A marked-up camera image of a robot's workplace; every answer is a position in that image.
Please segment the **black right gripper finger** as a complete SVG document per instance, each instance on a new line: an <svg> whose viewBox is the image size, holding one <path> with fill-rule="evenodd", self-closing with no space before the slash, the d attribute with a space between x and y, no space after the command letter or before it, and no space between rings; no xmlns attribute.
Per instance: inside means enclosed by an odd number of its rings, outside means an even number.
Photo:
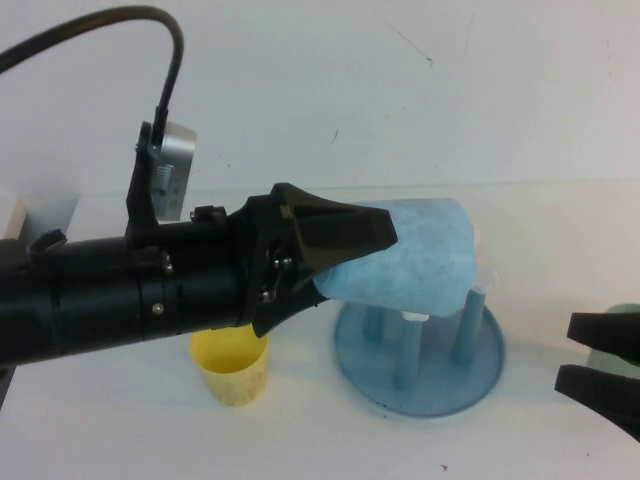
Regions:
<svg viewBox="0 0 640 480"><path fill-rule="evenodd" d="M585 366L562 365L554 389L639 441L639 380Z"/></svg>
<svg viewBox="0 0 640 480"><path fill-rule="evenodd" d="M573 313L567 337L594 350L639 363L639 313Z"/></svg>

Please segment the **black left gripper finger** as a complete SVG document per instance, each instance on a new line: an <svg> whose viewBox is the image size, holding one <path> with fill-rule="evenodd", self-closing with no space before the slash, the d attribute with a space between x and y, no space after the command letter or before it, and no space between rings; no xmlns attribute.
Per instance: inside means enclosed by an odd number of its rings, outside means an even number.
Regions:
<svg viewBox="0 0 640 480"><path fill-rule="evenodd" d="M386 250L398 241L385 209L331 201L293 185L284 185L282 194L302 262L314 273Z"/></svg>
<svg viewBox="0 0 640 480"><path fill-rule="evenodd" d="M325 297L314 284L311 272L299 273L295 283L295 305L297 308L317 307L325 301Z"/></svg>

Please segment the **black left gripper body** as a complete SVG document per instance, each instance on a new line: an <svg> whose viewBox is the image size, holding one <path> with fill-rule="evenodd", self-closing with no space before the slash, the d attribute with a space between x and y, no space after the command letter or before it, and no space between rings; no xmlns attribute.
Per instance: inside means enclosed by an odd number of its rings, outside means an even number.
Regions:
<svg viewBox="0 0 640 480"><path fill-rule="evenodd" d="M295 305L301 258L279 183L236 212L198 207L187 222L161 225L150 190L137 190L137 247L155 264L137 275L143 340L251 325L264 336L308 308Z"/></svg>

